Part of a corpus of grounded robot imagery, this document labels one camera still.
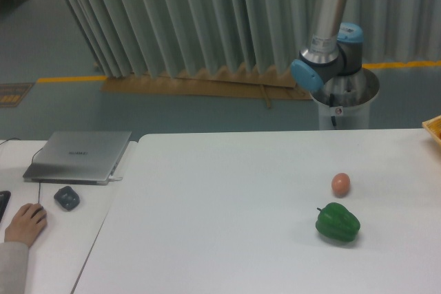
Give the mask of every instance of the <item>yellow line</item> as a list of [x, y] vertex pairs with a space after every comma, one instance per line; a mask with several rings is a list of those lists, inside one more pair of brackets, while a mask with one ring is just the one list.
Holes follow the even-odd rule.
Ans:
[[106, 76], [78, 76], [78, 77], [53, 77], [39, 78], [37, 83], [66, 83], [66, 82], [90, 82], [105, 81]]
[[[363, 68], [366, 69], [387, 69], [387, 68], [412, 68], [412, 67], [436, 67], [441, 66], [441, 61], [413, 61], [403, 62], [386, 62], [386, 63], [365, 63]], [[106, 76], [78, 76], [78, 77], [53, 77], [39, 78], [37, 83], [67, 83], [67, 82], [90, 82], [105, 81]]]
[[412, 67], [435, 67], [441, 65], [441, 61], [414, 61], [414, 62], [389, 62], [389, 63], [365, 63], [366, 69], [386, 69], [386, 68], [412, 68]]

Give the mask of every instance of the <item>hand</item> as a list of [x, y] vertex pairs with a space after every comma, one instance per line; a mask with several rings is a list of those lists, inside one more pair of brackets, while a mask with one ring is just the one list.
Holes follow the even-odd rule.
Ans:
[[22, 242], [30, 248], [47, 224], [46, 210], [41, 204], [25, 204], [6, 228], [5, 242]]

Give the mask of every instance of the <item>laptop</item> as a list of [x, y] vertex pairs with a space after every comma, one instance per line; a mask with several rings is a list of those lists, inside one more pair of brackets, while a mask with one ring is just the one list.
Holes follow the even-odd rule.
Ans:
[[54, 132], [23, 175], [25, 180], [106, 184], [131, 132]]

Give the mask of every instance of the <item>brown egg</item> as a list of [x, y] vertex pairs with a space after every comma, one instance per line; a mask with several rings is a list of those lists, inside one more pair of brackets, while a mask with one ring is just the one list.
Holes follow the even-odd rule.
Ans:
[[336, 174], [332, 179], [331, 187], [336, 196], [343, 197], [349, 192], [351, 180], [345, 173]]

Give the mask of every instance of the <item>finger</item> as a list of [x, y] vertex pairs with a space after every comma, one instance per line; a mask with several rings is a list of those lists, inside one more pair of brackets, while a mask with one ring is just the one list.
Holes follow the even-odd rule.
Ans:
[[37, 231], [40, 233], [48, 225], [48, 220], [43, 218], [39, 223], [37, 223]]
[[23, 215], [23, 217], [26, 217], [28, 219], [32, 218], [39, 209], [42, 209], [43, 207], [41, 204], [36, 203], [29, 207], [29, 209], [26, 211], [26, 213]]
[[17, 219], [18, 217], [23, 216], [31, 206], [32, 206], [32, 203], [27, 203], [27, 204], [21, 206], [20, 209], [15, 214], [15, 216], [13, 217], [13, 219]]
[[43, 218], [46, 217], [48, 213], [46, 212], [46, 210], [41, 209], [40, 211], [38, 211], [34, 217], [32, 217], [32, 221], [37, 224], [39, 223]]

